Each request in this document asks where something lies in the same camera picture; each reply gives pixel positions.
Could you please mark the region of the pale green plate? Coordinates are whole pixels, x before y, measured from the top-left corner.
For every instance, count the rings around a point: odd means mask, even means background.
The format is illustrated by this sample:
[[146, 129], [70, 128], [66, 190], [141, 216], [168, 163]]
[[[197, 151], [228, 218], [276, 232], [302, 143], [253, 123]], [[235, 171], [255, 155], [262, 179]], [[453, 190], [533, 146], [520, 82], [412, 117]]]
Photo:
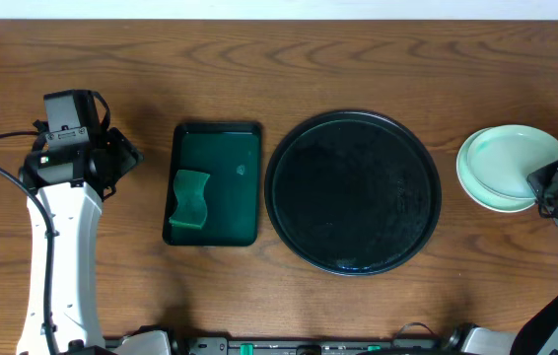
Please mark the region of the pale green plate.
[[461, 145], [456, 156], [456, 175], [465, 193], [477, 204], [500, 213], [518, 213], [534, 205], [533, 199], [517, 200], [498, 195], [484, 187], [471, 173], [467, 163], [467, 152], [472, 142], [486, 128], [470, 135]]
[[558, 161], [558, 140], [530, 126], [496, 126], [472, 141], [466, 161], [473, 177], [492, 192], [517, 200], [534, 199], [526, 178]]

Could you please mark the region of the rectangular black water tray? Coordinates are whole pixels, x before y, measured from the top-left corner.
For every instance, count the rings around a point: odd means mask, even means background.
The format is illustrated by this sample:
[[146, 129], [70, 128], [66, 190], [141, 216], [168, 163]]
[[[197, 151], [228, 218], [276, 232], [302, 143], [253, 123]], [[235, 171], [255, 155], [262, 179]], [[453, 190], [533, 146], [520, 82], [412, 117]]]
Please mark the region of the rectangular black water tray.
[[[256, 122], [188, 122], [174, 130], [162, 238], [170, 246], [247, 247], [257, 237], [261, 126]], [[210, 175], [201, 230], [173, 227], [178, 170]]]

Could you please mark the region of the round black tray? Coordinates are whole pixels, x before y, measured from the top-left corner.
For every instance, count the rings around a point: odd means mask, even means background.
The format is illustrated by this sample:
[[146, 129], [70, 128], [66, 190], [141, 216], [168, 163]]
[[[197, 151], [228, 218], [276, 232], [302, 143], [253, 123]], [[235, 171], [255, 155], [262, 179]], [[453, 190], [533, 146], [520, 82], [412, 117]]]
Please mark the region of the round black tray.
[[275, 232], [329, 273], [367, 276], [409, 261], [431, 239], [442, 188], [425, 145], [403, 124], [368, 110], [335, 110], [291, 130], [265, 174]]

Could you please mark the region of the green sponge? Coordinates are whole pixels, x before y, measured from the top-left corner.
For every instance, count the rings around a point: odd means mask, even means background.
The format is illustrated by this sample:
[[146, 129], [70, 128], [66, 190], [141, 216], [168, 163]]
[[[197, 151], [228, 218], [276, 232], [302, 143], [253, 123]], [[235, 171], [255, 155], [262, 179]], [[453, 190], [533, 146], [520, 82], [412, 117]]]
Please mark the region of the green sponge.
[[197, 171], [176, 172], [173, 184], [176, 208], [169, 218], [173, 227], [193, 230], [204, 227], [208, 216], [205, 187], [209, 177], [209, 174]]

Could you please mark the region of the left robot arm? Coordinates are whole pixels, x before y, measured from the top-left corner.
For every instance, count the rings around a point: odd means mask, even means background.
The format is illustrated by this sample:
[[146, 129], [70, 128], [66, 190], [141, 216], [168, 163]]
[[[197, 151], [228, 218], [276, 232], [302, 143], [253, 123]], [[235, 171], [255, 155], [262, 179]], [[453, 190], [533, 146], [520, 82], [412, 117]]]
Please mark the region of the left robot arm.
[[25, 158], [32, 263], [19, 354], [104, 349], [96, 298], [96, 236], [104, 201], [142, 154], [116, 128], [44, 134]]

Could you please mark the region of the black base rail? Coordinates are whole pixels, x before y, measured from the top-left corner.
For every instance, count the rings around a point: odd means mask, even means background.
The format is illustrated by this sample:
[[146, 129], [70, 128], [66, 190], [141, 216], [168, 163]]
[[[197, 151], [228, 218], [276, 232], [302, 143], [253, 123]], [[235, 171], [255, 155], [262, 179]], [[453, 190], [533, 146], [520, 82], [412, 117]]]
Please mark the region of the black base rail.
[[350, 354], [454, 354], [433, 334], [397, 334], [391, 339], [347, 338], [233, 338], [227, 334], [178, 337], [172, 329], [144, 325], [123, 336], [106, 336], [105, 349], [116, 350], [133, 335], [162, 330], [172, 354], [183, 355], [350, 355]]

